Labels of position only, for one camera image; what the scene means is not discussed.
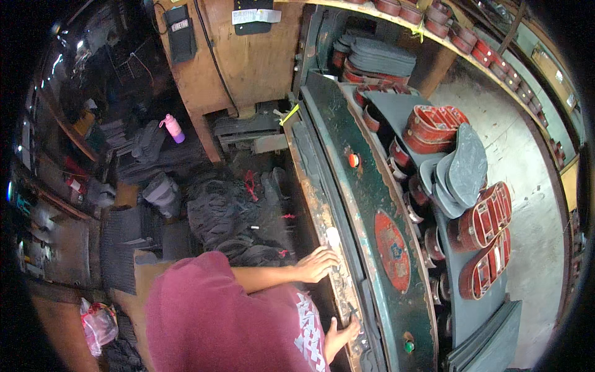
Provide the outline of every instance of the maroon t-shirt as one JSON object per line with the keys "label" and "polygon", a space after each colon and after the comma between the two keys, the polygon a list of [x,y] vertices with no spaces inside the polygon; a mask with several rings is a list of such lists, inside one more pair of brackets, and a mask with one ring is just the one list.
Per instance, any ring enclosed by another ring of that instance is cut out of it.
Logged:
{"label": "maroon t-shirt", "polygon": [[292,285],[247,295],[220,252],[171,266],[145,312],[157,371],[330,371],[312,299]]}

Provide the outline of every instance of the shelf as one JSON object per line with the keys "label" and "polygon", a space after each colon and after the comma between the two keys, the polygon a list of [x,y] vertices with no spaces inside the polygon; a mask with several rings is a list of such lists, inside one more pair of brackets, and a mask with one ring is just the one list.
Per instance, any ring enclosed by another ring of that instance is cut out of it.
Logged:
{"label": "shelf", "polygon": [[[550,154],[552,155],[552,158],[555,161],[556,156],[553,153],[553,149],[549,146],[549,143],[548,143],[548,141],[550,139],[550,134],[547,132],[546,128],[541,124],[541,121],[539,120],[539,118],[531,112],[531,110],[529,109],[529,106],[525,105],[521,101],[521,99],[518,98],[516,93],[514,91],[512,91],[512,89],[508,88],[508,86],[503,81],[498,79],[496,77],[496,75],[489,68],[481,65],[471,54],[464,54],[463,52],[461,52],[459,50],[459,48],[457,48],[452,42],[450,42],[450,39],[448,36],[445,39],[440,39],[438,36],[429,32],[425,28],[425,26],[421,26],[421,28],[418,28],[417,24],[413,24],[411,22],[404,20],[401,17],[393,17],[390,14],[386,14],[386,13],[383,13],[383,12],[377,10],[376,7],[374,7],[374,4],[372,4],[372,2],[367,2],[362,5],[353,4],[353,3],[350,3],[347,1],[342,1],[342,0],[274,0],[274,2],[283,2],[283,3],[295,2],[295,3],[300,3],[300,4],[315,4],[315,5],[325,5],[327,7],[341,8],[341,9],[346,9],[346,10],[356,11],[359,13],[368,14],[368,15],[371,15],[371,16],[377,17],[377,18],[382,18],[383,20],[387,20],[389,22],[396,23],[400,26],[407,27],[410,30],[419,31],[420,33],[422,33],[424,35],[424,37],[427,37],[428,39],[433,40],[433,41],[437,42],[438,44],[445,46],[446,48],[450,49],[451,51],[457,53],[462,58],[469,61],[473,66],[475,66],[478,70],[482,71],[490,79],[492,79],[494,82],[496,82],[496,84],[498,84],[502,89],[504,89],[504,91],[506,93],[508,93],[508,95],[511,96],[516,101],[516,103],[518,103],[523,108],[523,110],[525,110],[527,112],[527,114],[533,119],[533,121],[535,122],[537,127],[540,129],[541,135],[542,135],[543,139],[546,141],[547,148],[549,149]],[[556,163],[554,163],[554,164],[555,164],[556,169],[560,170],[558,165]]]}

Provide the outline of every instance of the red oval plate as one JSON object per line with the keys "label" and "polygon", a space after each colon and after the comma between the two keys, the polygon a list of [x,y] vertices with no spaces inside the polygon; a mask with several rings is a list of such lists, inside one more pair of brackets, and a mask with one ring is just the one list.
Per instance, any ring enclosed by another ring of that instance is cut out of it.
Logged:
{"label": "red oval plate", "polygon": [[407,293],[411,278],[409,250],[397,225],[383,210],[376,212],[374,234],[382,265],[390,282],[401,293]]}

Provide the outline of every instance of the plastic bag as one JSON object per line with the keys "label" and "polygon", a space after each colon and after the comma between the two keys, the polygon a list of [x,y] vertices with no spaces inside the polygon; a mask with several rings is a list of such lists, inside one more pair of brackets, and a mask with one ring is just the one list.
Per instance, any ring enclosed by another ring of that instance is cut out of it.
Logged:
{"label": "plastic bag", "polygon": [[83,323],[87,346],[91,354],[97,358],[101,355],[101,346],[118,335],[115,311],[100,302],[91,304],[85,298],[81,298],[80,319]]}

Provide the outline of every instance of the human hand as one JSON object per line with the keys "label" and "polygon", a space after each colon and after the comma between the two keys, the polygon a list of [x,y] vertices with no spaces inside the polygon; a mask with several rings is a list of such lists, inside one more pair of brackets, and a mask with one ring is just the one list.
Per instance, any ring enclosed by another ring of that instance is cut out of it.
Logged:
{"label": "human hand", "polygon": [[358,318],[355,315],[351,315],[351,323],[347,328],[340,331],[337,330],[337,318],[333,317],[331,319],[331,327],[324,337],[324,346],[322,347],[324,358],[328,364],[334,360],[335,355],[342,347],[358,337],[360,328]]}
{"label": "human hand", "polygon": [[295,278],[304,283],[318,283],[328,275],[332,266],[339,265],[337,254],[325,246],[320,246],[294,266]]}

